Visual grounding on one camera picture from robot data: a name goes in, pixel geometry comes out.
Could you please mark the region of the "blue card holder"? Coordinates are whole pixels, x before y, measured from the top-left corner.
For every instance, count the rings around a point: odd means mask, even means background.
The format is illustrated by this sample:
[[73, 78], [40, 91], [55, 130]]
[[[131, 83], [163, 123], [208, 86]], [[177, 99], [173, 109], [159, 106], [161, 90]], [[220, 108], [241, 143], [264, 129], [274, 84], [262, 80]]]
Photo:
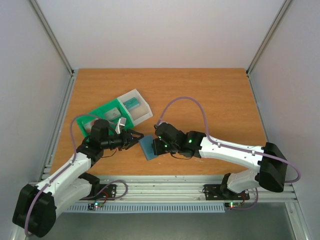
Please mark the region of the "blue card holder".
[[152, 144], [153, 144], [152, 135], [146, 135], [142, 139], [140, 139], [138, 142], [147, 161], [153, 160], [158, 157], [157, 155], [155, 155], [154, 150], [152, 148]]

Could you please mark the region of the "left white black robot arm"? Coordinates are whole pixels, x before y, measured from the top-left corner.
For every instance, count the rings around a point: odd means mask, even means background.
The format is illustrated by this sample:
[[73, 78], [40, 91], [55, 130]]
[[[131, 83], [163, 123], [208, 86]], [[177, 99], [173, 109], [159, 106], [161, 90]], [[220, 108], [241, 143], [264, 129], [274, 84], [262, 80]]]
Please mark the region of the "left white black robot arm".
[[105, 150], [128, 150], [144, 137], [143, 133], [115, 128], [105, 119], [95, 120], [90, 134], [72, 157], [45, 180], [25, 185], [18, 196], [12, 222], [24, 229], [27, 237], [45, 236], [58, 216], [79, 200], [96, 199], [104, 188], [100, 179], [87, 171], [103, 158]]

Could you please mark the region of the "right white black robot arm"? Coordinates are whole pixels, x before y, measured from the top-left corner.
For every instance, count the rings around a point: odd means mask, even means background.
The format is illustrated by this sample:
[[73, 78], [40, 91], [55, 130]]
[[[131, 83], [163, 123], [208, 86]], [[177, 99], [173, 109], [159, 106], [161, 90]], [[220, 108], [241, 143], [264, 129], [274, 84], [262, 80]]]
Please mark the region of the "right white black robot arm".
[[220, 191], [225, 199], [258, 187], [274, 193], [284, 190], [288, 165], [277, 160], [284, 156], [273, 143], [241, 145], [211, 138], [203, 132], [184, 133], [166, 122], [154, 128], [156, 138], [151, 146], [156, 156], [179, 154], [185, 158], [218, 159], [245, 167], [245, 171], [223, 176]]

